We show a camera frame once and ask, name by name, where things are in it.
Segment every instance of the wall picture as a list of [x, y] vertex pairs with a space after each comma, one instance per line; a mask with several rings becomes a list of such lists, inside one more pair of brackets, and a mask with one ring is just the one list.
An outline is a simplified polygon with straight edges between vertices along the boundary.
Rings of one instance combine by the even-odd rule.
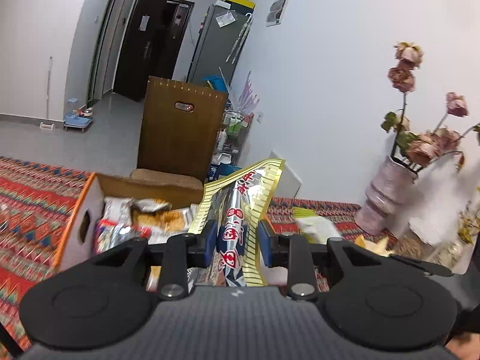
[[270, 7], [270, 12], [267, 16], [267, 27], [276, 26], [282, 23], [285, 9], [289, 0], [276, 0]]

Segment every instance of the paper sign on door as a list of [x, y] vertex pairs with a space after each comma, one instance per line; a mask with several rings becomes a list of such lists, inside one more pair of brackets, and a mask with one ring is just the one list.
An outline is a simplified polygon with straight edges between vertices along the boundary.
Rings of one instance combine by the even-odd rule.
[[140, 31], [145, 31], [147, 29], [149, 19], [150, 16], [142, 16], [142, 21], [140, 22], [140, 27], [138, 28]]

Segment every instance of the flower vase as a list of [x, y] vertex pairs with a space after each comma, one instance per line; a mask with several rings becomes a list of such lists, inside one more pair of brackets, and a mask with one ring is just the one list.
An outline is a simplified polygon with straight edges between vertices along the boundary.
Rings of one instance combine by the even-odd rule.
[[365, 194], [367, 200], [355, 216], [355, 223], [376, 236], [386, 228], [388, 215], [395, 214], [405, 202], [417, 175], [387, 156]]

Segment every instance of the door handle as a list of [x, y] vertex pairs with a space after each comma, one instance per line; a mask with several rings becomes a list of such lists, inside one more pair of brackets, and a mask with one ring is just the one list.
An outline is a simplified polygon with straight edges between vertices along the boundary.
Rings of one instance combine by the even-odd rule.
[[144, 52], [143, 52], [143, 59], [146, 59], [147, 58], [147, 54], [148, 54], [148, 49], [150, 48], [150, 42], [147, 42], [146, 46], [143, 48]]

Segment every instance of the yellow snack package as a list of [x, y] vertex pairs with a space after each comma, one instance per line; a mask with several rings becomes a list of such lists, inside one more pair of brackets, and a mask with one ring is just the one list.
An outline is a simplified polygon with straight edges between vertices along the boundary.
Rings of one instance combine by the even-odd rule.
[[197, 285], [225, 283], [228, 287], [262, 286], [257, 269], [258, 222], [282, 174], [284, 160], [267, 159], [205, 185], [203, 199], [189, 232], [200, 234], [215, 220], [217, 250], [208, 274], [198, 274]]

